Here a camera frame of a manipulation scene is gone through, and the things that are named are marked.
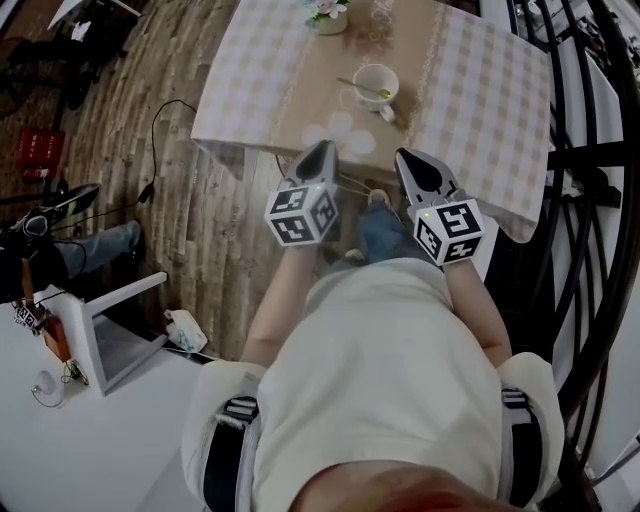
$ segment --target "checkered tablecloth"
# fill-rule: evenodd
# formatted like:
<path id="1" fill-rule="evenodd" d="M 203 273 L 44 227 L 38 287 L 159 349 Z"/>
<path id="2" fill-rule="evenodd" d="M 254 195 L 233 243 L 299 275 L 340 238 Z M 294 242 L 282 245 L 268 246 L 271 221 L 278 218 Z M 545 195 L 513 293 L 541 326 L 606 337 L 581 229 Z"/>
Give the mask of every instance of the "checkered tablecloth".
<path id="1" fill-rule="evenodd" d="M 545 55 L 509 33 L 428 0 L 354 0 L 349 27 L 317 36 L 296 0 L 241 0 L 213 62 L 192 137 L 294 155 L 334 140 L 341 163 L 393 173 L 398 147 L 445 162 L 516 241 L 535 230 L 549 140 Z M 366 63 L 398 75 L 390 125 L 355 103 Z"/>

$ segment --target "white cup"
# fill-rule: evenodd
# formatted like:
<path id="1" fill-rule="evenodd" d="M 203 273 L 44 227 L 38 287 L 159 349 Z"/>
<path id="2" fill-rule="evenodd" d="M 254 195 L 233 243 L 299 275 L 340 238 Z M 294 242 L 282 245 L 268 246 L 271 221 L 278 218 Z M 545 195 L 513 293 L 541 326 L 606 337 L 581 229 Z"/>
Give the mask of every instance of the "white cup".
<path id="1" fill-rule="evenodd" d="M 383 98 L 375 92 L 365 91 L 354 87 L 358 96 L 358 105 L 366 108 L 371 112 L 380 112 L 382 118 L 388 123 L 393 123 L 396 115 L 391 108 L 391 104 L 396 99 L 400 90 L 400 82 L 398 76 L 387 66 L 382 64 L 367 64 L 362 66 L 356 74 L 353 75 L 353 83 L 368 87 L 374 91 L 386 89 L 391 93 L 388 98 Z"/>

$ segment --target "flower vase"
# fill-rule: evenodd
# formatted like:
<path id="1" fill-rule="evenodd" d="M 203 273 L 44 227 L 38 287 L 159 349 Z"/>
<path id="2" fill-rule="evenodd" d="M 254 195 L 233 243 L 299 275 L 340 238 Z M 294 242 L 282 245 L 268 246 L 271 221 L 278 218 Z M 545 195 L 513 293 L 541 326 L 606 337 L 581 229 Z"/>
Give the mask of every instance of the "flower vase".
<path id="1" fill-rule="evenodd" d="M 314 25 L 313 31 L 320 36 L 331 36 L 341 34 L 347 29 L 349 17 L 346 12 L 340 13 L 337 18 L 325 16 L 320 18 Z"/>

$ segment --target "white cube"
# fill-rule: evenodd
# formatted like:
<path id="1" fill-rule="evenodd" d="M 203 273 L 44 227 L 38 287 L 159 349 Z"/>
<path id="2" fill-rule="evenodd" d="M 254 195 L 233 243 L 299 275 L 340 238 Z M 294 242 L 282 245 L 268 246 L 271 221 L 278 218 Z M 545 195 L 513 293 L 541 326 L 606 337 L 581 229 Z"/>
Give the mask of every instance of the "white cube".
<path id="1" fill-rule="evenodd" d="M 413 237 L 436 265 L 471 258 L 483 235 L 484 223 L 474 199 L 416 212 Z"/>
<path id="2" fill-rule="evenodd" d="M 335 185 L 314 183 L 272 192 L 264 218 L 282 246 L 322 242 L 338 217 Z"/>

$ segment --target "strap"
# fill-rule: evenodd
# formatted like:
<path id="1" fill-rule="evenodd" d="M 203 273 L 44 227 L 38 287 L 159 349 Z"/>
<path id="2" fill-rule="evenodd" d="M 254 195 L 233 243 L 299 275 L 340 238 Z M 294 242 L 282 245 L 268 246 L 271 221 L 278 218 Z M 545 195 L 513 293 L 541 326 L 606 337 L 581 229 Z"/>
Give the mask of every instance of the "strap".
<path id="1" fill-rule="evenodd" d="M 540 475 L 542 473 L 542 432 L 540 423 L 532 405 L 525 393 L 517 388 L 504 388 L 502 390 L 502 403 L 504 405 L 503 438 L 509 437 L 508 446 L 503 446 L 503 471 L 501 477 L 508 478 L 508 466 L 510 464 L 511 485 L 501 487 L 507 491 L 508 501 L 516 507 L 524 507 L 538 489 Z"/>
<path id="2" fill-rule="evenodd" d="M 245 434 L 258 416 L 258 402 L 252 396 L 229 400 L 217 415 L 204 472 L 203 495 L 212 512 L 234 512 L 236 489 Z"/>

